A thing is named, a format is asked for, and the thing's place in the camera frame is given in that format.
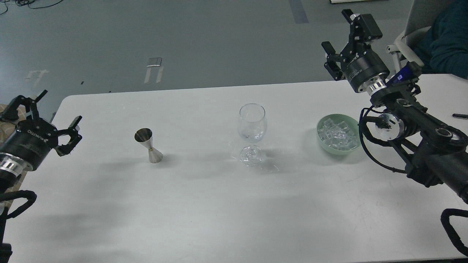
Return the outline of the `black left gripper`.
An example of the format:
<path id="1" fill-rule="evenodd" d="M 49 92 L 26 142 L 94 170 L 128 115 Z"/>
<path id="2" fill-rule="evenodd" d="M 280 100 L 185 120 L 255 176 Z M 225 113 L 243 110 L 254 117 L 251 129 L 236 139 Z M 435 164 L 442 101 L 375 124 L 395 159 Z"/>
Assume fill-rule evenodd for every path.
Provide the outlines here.
<path id="1" fill-rule="evenodd" d="M 57 130 L 50 123 L 42 122 L 37 103 L 47 93 L 48 91 L 44 90 L 37 98 L 19 95 L 5 107 L 0 115 L 2 122 L 18 125 L 1 146 L 1 154 L 21 159 L 26 163 L 28 171 L 37 170 L 52 148 L 58 156 L 65 156 L 70 154 L 82 140 L 78 130 L 78 124 L 83 118 L 81 115 L 77 116 L 67 129 L 62 130 Z M 19 108 L 25 109 L 25 120 L 19 120 Z M 59 145 L 58 138 L 62 136 L 69 136 L 69 141 Z"/>

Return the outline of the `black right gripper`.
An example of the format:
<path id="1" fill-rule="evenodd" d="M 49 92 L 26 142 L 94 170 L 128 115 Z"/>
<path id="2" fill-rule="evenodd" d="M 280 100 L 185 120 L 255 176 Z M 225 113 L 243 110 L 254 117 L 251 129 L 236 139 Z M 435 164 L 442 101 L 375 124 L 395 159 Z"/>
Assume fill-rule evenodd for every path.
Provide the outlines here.
<path id="1" fill-rule="evenodd" d="M 386 78 L 390 73 L 380 56 L 371 50 L 371 42 L 381 39 L 383 33 L 371 14 L 355 14 L 351 9 L 343 9 L 341 14 L 350 25 L 348 43 L 338 54 L 329 41 L 322 42 L 326 53 L 324 67 L 335 81 L 346 79 L 354 92 L 361 93 L 365 82 L 379 76 Z"/>

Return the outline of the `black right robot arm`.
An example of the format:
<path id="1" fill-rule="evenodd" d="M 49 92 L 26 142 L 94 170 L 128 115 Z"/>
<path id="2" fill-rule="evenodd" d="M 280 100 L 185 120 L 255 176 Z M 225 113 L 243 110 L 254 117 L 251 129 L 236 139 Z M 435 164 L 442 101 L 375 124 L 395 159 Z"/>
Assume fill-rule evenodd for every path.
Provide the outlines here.
<path id="1" fill-rule="evenodd" d="M 423 63 L 415 55 L 405 55 L 407 63 L 395 75 L 371 48 L 382 32 L 371 14 L 343 9 L 350 25 L 346 46 L 336 52 L 330 42 L 322 42 L 325 69 L 335 81 L 346 80 L 356 93 L 370 95 L 371 106 L 363 108 L 358 120 L 358 137 L 393 148 L 405 162 L 397 169 L 364 152 L 379 166 L 431 187 L 446 184 L 465 203 L 468 201 L 467 135 L 438 120 L 417 100 Z"/>

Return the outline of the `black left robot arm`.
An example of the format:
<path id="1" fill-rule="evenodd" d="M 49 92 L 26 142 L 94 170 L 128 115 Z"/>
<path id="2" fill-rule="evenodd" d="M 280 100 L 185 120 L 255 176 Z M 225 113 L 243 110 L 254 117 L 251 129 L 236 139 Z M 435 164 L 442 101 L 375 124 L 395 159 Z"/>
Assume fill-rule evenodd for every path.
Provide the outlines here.
<path id="1" fill-rule="evenodd" d="M 40 117 L 37 104 L 46 94 L 47 90 L 36 98 L 19 95 L 1 112 L 1 122 L 13 125 L 0 148 L 1 237 L 7 220 L 22 214 L 37 199 L 32 190 L 15 189 L 25 172 L 37 170 L 52 150 L 58 156 L 70 154 L 82 140 L 78 130 L 82 116 L 61 130 Z"/>

